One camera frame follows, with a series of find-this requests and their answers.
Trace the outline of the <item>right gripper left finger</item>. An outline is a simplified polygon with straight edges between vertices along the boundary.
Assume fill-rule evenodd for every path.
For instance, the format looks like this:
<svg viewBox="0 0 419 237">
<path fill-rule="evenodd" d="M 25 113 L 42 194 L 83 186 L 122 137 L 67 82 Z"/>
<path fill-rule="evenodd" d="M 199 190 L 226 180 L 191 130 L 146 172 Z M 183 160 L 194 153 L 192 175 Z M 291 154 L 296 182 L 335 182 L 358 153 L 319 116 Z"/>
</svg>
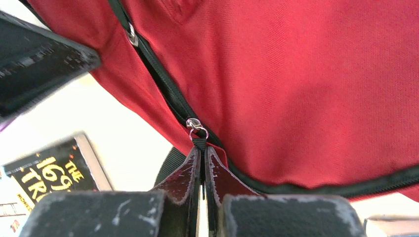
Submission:
<svg viewBox="0 0 419 237">
<path fill-rule="evenodd" d="M 201 151 L 147 192 L 56 192 L 45 196 L 22 237 L 194 237 L 198 233 Z"/>
</svg>

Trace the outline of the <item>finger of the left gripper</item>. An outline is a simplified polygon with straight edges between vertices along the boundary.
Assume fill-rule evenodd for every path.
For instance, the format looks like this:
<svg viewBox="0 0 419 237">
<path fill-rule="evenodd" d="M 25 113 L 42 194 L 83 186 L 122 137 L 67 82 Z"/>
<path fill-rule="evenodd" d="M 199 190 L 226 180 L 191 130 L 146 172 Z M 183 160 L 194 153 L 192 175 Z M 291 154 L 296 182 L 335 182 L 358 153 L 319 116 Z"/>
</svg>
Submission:
<svg viewBox="0 0 419 237">
<path fill-rule="evenodd" d="M 1 118 L 27 111 L 100 64 L 95 50 L 1 12 Z"/>
</svg>

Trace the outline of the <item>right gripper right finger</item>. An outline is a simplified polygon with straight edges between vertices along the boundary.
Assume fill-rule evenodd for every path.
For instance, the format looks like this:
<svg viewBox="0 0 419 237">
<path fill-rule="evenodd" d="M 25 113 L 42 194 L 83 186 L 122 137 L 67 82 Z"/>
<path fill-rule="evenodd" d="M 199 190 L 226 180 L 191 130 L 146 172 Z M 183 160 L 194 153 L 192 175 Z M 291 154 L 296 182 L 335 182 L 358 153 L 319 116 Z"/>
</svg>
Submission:
<svg viewBox="0 0 419 237">
<path fill-rule="evenodd" d="M 210 237 L 364 237 L 350 203 L 338 196 L 262 195 L 205 150 Z"/>
</svg>

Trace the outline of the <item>Treehouse paperback book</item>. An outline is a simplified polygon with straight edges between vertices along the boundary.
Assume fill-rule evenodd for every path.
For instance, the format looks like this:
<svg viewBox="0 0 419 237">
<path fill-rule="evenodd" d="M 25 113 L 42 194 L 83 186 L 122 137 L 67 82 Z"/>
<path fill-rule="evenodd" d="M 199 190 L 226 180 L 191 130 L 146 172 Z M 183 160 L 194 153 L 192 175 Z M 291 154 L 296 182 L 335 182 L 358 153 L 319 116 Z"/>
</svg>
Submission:
<svg viewBox="0 0 419 237">
<path fill-rule="evenodd" d="M 0 167 L 0 235 L 19 236 L 35 205 L 55 191 L 110 191 L 84 133 Z"/>
</svg>

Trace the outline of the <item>red backpack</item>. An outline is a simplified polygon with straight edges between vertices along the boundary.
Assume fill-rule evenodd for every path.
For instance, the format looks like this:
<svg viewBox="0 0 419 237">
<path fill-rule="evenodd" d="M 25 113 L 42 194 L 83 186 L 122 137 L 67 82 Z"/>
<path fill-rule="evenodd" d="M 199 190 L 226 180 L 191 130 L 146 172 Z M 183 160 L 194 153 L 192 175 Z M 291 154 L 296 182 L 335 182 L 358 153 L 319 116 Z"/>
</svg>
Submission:
<svg viewBox="0 0 419 237">
<path fill-rule="evenodd" d="M 266 194 L 419 199 L 416 0 L 30 0 L 177 149 Z"/>
</svg>

